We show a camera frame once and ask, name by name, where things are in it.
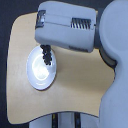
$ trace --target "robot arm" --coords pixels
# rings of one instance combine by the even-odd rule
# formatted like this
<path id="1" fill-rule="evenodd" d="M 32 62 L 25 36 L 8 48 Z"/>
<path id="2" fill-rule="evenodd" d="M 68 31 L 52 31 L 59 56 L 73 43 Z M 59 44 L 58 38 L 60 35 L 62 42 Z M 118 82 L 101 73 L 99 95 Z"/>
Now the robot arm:
<path id="1" fill-rule="evenodd" d="M 96 11 L 61 2 L 42 3 L 35 39 L 42 45 L 92 52 Z M 105 53 L 117 61 L 115 80 L 100 106 L 100 128 L 128 128 L 128 1 L 114 1 L 104 10 L 99 35 Z"/>
<path id="2" fill-rule="evenodd" d="M 35 39 L 42 45 L 92 52 L 96 11 L 62 2 L 44 2 L 39 6 Z"/>

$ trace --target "beige surface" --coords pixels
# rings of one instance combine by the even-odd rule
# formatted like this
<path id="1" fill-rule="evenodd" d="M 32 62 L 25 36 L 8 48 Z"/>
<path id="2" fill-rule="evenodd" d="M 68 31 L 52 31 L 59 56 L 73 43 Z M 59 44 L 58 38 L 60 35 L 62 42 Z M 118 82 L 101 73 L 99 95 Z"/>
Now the beige surface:
<path id="1" fill-rule="evenodd" d="M 26 61 L 37 45 L 34 40 L 36 14 L 19 17 L 13 24 L 7 67 L 7 113 L 13 124 L 59 111 L 99 113 L 100 100 L 114 79 L 114 72 L 102 61 L 98 50 L 78 53 L 53 47 L 57 76 L 46 91 L 28 82 Z"/>

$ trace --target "round white object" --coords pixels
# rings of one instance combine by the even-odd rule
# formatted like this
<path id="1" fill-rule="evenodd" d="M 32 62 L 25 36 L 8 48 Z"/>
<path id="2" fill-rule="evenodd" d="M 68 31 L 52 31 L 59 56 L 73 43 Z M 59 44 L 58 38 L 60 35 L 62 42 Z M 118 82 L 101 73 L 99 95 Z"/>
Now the round white object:
<path id="1" fill-rule="evenodd" d="M 26 65 L 28 80 L 37 90 L 48 88 L 56 75 L 56 58 L 53 51 L 51 65 L 44 63 L 42 52 L 40 46 L 35 47 L 29 54 Z"/>

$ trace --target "white robot part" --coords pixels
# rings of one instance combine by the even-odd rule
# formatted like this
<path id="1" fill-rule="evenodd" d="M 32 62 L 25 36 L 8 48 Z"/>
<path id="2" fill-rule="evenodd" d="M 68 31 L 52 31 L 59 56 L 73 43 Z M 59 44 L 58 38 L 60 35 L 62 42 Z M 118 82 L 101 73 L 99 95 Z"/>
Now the white robot part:
<path id="1" fill-rule="evenodd" d="M 117 61 L 115 80 L 100 105 L 99 128 L 128 128 L 128 1 L 113 1 L 100 21 L 100 39 Z"/>
<path id="2" fill-rule="evenodd" d="M 48 1 L 39 6 L 35 39 L 42 45 L 92 52 L 95 25 L 94 9 Z"/>
<path id="3" fill-rule="evenodd" d="M 29 128 L 98 128 L 99 118 L 88 115 L 80 114 L 80 126 L 76 126 L 75 113 L 64 112 L 58 113 L 57 126 L 52 124 L 52 115 L 47 115 L 35 119 L 29 123 Z"/>

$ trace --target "white disc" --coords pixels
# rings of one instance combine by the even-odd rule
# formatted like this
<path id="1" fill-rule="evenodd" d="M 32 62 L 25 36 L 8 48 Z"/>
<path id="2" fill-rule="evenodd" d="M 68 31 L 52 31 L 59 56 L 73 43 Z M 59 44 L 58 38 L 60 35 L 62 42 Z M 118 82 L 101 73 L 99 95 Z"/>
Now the white disc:
<path id="1" fill-rule="evenodd" d="M 42 51 L 40 46 L 35 47 L 29 54 L 26 65 L 28 80 L 38 90 L 48 88 L 56 75 L 56 58 L 54 53 L 51 51 L 51 65 L 46 65 L 43 60 Z"/>

